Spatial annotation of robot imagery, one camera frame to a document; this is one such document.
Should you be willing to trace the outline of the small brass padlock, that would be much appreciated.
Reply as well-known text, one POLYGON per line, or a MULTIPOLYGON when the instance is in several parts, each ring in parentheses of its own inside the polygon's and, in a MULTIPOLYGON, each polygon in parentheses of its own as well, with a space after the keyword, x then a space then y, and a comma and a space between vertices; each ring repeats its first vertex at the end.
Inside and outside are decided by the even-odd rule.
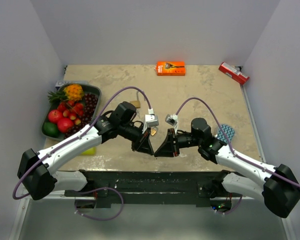
POLYGON ((158 127, 156 127, 156 126, 152 127, 150 130, 151 136, 154 136, 157 133, 157 131, 158 131, 158 127))

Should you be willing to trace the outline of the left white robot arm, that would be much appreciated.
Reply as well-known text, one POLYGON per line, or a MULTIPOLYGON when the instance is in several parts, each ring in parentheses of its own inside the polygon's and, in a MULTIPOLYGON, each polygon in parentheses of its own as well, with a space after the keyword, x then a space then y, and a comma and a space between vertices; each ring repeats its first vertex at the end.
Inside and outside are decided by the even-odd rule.
POLYGON ((82 152, 121 136, 131 142, 134 152, 153 155, 150 142, 151 127, 158 124, 153 109, 137 127, 137 109, 129 102, 120 103, 115 110, 100 115, 65 140, 35 152, 26 150, 21 157, 17 177, 33 200, 41 200, 53 191, 76 191, 89 196, 94 184, 80 171, 61 171, 60 168, 82 152))

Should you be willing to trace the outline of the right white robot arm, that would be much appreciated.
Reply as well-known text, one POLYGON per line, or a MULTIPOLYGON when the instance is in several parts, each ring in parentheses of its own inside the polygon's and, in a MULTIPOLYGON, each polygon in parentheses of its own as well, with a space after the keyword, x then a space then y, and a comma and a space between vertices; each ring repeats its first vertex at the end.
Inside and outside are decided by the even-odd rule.
POLYGON ((177 157, 182 148, 197 147, 207 161, 232 169, 230 173, 213 183, 213 192, 220 197, 227 193, 259 200, 276 216, 287 218, 300 200, 300 187, 290 167, 274 166, 255 160, 231 149, 226 142, 212 135, 211 127, 204 118, 191 121, 191 131, 177 130, 177 120, 168 116, 173 128, 154 153, 155 157, 177 157))

